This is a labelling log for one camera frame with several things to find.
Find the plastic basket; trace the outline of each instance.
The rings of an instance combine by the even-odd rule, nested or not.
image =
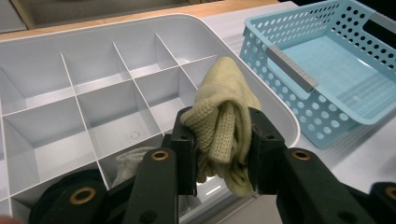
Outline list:
[[[250,18],[240,57],[328,147],[396,106],[395,49],[365,31],[395,22],[356,1],[324,1]]]

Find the wooden edge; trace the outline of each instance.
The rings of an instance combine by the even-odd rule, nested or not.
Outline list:
[[[131,15],[127,15],[127,16],[113,17],[113,18],[101,19],[101,20],[95,20],[95,21],[84,21],[84,22],[71,23],[71,24],[60,25],[60,26],[53,26],[53,27],[46,27],[46,28],[40,28],[40,29],[34,29],[34,30],[28,30],[28,31],[8,33],[8,34],[0,35],[0,40],[8,40],[8,39],[14,39],[14,38],[33,36],[33,35],[45,35],[45,34],[51,34],[51,33],[56,33],[56,32],[92,27],[92,26],[97,26],[97,25],[116,23],[116,22],[121,22],[121,21],[132,21],[132,20],[143,19],[143,18],[148,18],[148,17],[169,15],[169,14],[174,14],[174,13],[189,14],[189,15],[192,15],[192,16],[195,16],[198,18],[202,18],[202,17],[211,16],[211,15],[215,15],[215,14],[231,12],[231,11],[236,11],[236,10],[241,10],[241,9],[247,9],[247,8],[252,8],[252,7],[261,7],[261,6],[266,6],[266,5],[276,4],[276,3],[279,3],[279,2],[277,0],[218,1],[218,2],[213,2],[213,3],[198,4],[198,5],[192,5],[192,6],[186,6],[186,7],[174,7],[174,8],[168,8],[168,9],[162,9],[162,10],[156,10],[156,11],[150,11],[150,12],[143,12],[143,13],[137,13],[137,14],[131,14]]]
[[[32,9],[30,9],[29,0],[11,0],[11,2],[17,9],[26,27],[28,29],[35,29],[35,20],[33,19]]]

